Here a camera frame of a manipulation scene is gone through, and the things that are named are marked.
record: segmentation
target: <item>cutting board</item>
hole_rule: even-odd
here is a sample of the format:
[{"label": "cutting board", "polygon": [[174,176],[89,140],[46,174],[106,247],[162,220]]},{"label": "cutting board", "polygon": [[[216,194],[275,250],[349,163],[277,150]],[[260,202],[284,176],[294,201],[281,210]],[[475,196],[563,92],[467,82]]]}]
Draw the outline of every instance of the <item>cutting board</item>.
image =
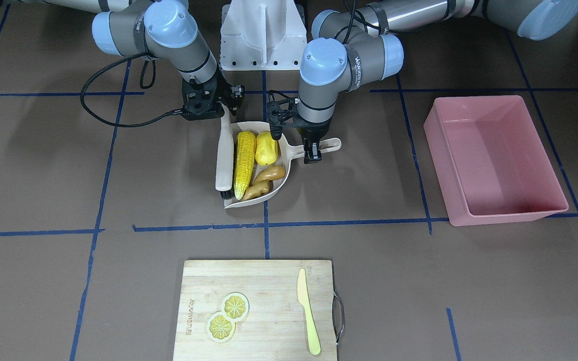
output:
[{"label": "cutting board", "polygon": [[[321,353],[309,352],[298,271],[307,288]],[[247,296],[249,312],[227,342],[207,334],[207,321],[231,292]],[[174,361],[336,361],[332,320],[333,269],[323,260],[186,261],[175,334]]]}]

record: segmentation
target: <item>pink plastic container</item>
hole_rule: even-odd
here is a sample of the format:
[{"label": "pink plastic container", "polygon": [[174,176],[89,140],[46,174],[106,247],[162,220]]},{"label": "pink plastic container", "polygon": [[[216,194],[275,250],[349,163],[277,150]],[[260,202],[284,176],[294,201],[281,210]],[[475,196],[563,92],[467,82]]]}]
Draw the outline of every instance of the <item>pink plastic container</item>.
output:
[{"label": "pink plastic container", "polygon": [[526,222],[568,210],[520,96],[438,98],[424,127],[453,226]]}]

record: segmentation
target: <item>white plastic bracket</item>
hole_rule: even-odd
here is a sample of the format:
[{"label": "white plastic bracket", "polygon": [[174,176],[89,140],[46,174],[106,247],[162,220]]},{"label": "white plastic bracket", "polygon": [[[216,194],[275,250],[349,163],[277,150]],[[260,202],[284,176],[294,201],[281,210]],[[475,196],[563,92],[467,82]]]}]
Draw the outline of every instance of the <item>white plastic bracket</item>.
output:
[{"label": "white plastic bracket", "polygon": [[307,29],[293,0],[232,0],[222,8],[224,70],[298,70]]}]

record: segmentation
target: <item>knife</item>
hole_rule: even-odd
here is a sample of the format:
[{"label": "knife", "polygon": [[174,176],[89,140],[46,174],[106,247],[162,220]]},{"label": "knife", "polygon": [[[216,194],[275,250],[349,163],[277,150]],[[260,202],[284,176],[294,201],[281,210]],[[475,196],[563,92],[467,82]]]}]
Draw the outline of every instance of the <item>knife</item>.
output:
[{"label": "knife", "polygon": [[309,341],[309,352],[317,355],[321,352],[321,341],[318,339],[314,316],[312,315],[312,305],[309,303],[309,293],[307,292],[307,274],[305,269],[298,271],[298,302],[305,309],[305,321],[307,322],[307,340]]}]

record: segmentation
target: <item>knife handle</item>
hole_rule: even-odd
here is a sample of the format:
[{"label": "knife handle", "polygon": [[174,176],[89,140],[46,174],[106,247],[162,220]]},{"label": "knife handle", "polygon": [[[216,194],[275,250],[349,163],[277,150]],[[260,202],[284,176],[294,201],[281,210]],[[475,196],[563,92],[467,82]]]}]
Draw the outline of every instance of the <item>knife handle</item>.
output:
[{"label": "knife handle", "polygon": [[305,307],[305,320],[307,320],[307,340],[309,341],[309,352],[312,355],[317,355],[321,352],[321,341],[318,339],[318,332],[316,331],[316,324],[314,323],[314,316],[312,315],[312,307]]}]

